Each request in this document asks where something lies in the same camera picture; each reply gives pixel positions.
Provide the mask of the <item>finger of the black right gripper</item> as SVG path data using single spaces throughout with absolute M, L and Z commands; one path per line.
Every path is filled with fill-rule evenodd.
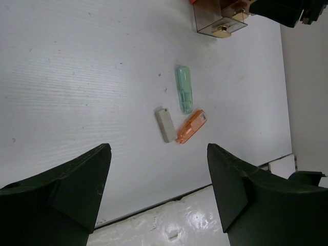
M 299 0 L 256 0 L 251 2 L 249 12 L 294 28 L 304 9 L 304 3 L 305 1 Z

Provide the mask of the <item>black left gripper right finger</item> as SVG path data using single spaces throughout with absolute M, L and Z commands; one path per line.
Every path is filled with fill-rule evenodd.
M 207 159 L 230 245 L 327 245 L 327 188 L 279 177 L 213 143 Z

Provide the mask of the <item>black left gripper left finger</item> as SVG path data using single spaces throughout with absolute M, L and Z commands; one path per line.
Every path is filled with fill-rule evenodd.
M 86 245 L 111 163 L 108 143 L 1 188 L 1 245 Z

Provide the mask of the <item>clear drawer with gold knob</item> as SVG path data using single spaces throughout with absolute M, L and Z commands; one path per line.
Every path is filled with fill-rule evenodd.
M 228 38 L 245 28 L 251 1 L 245 0 L 195 0 L 190 1 L 194 10 L 197 33 Z

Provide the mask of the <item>green capsule case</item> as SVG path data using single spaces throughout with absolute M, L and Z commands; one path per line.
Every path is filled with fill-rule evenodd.
M 190 114 L 193 111 L 193 95 L 190 69 L 187 66 L 176 66 L 175 77 L 181 111 L 184 114 Z

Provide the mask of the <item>grey eraser block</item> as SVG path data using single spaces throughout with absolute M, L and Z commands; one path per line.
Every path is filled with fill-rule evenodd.
M 174 128 L 168 108 L 162 108 L 155 112 L 155 117 L 160 128 L 164 142 L 170 143 L 176 140 L 177 133 Z

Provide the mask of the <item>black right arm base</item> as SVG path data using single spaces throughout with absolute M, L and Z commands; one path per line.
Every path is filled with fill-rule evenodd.
M 318 187 L 321 179 L 325 177 L 326 175 L 322 172 L 296 171 L 288 178 L 288 180 Z

